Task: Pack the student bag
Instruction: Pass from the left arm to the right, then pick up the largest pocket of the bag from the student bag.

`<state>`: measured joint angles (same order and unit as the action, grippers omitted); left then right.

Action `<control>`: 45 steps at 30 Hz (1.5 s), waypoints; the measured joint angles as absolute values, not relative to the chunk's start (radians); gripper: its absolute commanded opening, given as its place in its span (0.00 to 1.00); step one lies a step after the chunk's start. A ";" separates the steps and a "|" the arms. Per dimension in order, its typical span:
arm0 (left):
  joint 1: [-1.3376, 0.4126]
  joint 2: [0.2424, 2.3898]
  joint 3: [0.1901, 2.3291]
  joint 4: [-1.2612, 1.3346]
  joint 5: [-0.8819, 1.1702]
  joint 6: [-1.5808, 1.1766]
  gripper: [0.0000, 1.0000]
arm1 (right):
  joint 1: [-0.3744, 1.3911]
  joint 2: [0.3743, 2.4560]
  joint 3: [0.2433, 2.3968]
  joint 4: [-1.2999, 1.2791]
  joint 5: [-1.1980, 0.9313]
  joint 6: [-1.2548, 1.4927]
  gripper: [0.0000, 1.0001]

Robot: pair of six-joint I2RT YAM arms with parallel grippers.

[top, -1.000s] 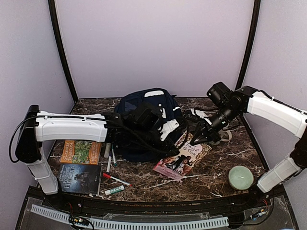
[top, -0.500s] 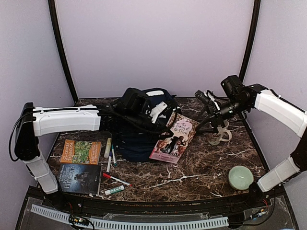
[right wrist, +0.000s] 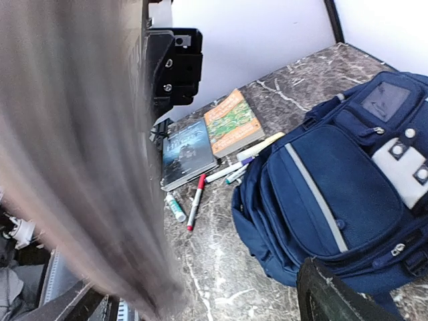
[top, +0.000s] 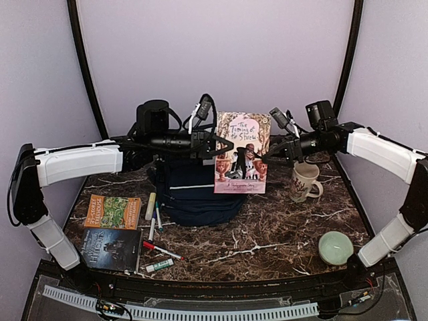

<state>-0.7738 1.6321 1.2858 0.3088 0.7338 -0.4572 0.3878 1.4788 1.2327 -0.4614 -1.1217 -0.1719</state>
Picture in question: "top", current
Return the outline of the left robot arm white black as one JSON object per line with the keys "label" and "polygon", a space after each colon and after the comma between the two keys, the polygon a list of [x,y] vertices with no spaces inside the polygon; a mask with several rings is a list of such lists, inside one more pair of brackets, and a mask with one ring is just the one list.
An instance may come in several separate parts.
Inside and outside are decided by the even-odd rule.
{"label": "left robot arm white black", "polygon": [[76,247],[51,216],[42,188],[54,183],[104,173],[137,171],[153,157],[175,156],[210,159],[233,149],[217,136],[217,109],[212,97],[202,95],[187,120],[187,129],[169,127],[181,119],[166,100],[149,100],[136,109],[136,122],[124,136],[100,142],[36,149],[31,143],[19,150],[9,180],[6,206],[14,227],[26,226],[34,238],[65,271],[79,291],[94,287],[94,276]]}

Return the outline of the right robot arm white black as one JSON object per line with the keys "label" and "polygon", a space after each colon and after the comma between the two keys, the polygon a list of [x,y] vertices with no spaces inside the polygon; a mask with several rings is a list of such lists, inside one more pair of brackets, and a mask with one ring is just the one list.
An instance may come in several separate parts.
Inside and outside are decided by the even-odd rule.
{"label": "right robot arm white black", "polygon": [[395,142],[370,127],[355,122],[339,123],[332,105],[323,100],[306,106],[312,131],[300,128],[289,112],[270,111],[277,125],[287,131],[262,157],[274,163],[284,158],[292,167],[317,152],[341,152],[369,161],[408,184],[404,203],[393,218],[355,255],[358,264],[341,276],[347,290],[355,290],[367,279],[367,270],[396,251],[415,235],[427,230],[427,153]]}

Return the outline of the navy blue student backpack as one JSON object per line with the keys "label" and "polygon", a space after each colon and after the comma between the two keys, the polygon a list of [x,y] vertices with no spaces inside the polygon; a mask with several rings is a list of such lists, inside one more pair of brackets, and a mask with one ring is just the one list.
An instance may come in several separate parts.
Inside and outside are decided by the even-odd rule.
{"label": "navy blue student backpack", "polygon": [[186,226],[216,226],[232,220],[247,200],[246,194],[214,192],[214,166],[201,160],[166,158],[146,170],[157,201],[171,221]]}

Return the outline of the pink Taming of Shrew book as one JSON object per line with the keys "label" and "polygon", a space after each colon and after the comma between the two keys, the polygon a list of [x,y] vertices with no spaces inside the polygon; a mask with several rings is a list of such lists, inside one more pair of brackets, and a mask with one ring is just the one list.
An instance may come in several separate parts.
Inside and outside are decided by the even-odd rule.
{"label": "pink Taming of Shrew book", "polygon": [[270,133],[267,114],[218,113],[216,135],[230,140],[234,147],[228,157],[215,158],[215,193],[265,193],[268,165],[261,158],[269,150]]}

